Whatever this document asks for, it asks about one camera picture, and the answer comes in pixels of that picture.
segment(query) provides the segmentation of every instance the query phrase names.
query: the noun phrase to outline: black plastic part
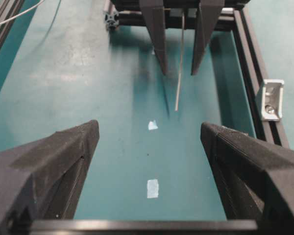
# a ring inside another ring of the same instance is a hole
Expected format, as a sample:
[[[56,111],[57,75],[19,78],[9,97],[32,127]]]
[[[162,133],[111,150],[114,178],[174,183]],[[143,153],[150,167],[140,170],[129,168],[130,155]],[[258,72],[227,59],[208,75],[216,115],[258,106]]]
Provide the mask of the black plastic part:
[[[198,73],[199,65],[205,54],[212,32],[214,31],[224,0],[201,0],[197,8],[194,54],[192,63],[192,75]]]
[[[1,0],[0,2],[0,22],[18,14],[20,11],[24,0]],[[10,28],[14,21],[10,21],[2,26],[0,26],[0,49],[3,42],[8,35]]]
[[[253,197],[246,184],[229,168],[212,165],[216,185],[227,219],[262,218],[263,202]]]
[[[201,141],[214,175],[231,170],[264,201],[262,220],[294,234],[294,151],[209,123]]]
[[[166,25],[163,0],[139,0],[140,9],[148,29],[162,73],[167,74]]]
[[[0,153],[0,235],[19,223],[73,218],[99,131],[90,121]]]

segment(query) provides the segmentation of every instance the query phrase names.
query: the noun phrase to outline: metal rod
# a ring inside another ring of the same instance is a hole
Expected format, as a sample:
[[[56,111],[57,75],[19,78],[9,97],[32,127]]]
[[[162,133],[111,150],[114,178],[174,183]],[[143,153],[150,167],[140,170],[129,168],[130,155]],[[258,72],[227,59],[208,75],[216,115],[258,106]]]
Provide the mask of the metal rod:
[[[180,68],[178,71],[178,83],[177,83],[177,91],[176,91],[176,99],[175,99],[175,111],[178,111],[178,102],[179,102],[180,90],[181,90],[181,80],[182,80],[182,71],[183,71],[183,54],[184,54],[184,28],[185,28],[185,15],[184,15],[184,10],[183,10],[183,12],[182,12],[182,39],[181,39]]]

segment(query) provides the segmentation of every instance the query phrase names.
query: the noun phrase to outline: teal table surface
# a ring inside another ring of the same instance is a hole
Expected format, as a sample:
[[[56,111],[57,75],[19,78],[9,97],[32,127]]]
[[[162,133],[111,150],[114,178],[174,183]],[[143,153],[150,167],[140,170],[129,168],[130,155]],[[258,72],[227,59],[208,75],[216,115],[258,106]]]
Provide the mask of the teal table surface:
[[[23,9],[36,2],[26,0]],[[163,76],[147,30],[120,27],[109,34],[103,3],[47,0],[15,21],[0,51],[0,151],[96,119],[100,140],[76,219],[225,220],[199,133],[209,121],[254,136],[232,33],[213,34],[191,77],[194,32],[185,32],[174,112],[180,30],[167,30],[170,66]],[[150,131],[154,120],[158,129]],[[148,199],[153,179],[159,196]]]

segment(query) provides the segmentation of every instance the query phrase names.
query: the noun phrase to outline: screw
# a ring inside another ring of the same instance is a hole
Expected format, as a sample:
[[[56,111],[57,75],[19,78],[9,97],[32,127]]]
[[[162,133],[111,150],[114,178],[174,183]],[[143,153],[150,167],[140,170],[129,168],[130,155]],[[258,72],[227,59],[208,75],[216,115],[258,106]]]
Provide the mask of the screw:
[[[274,114],[275,113],[275,109],[271,105],[266,105],[265,110],[266,110],[266,112],[268,114]]]

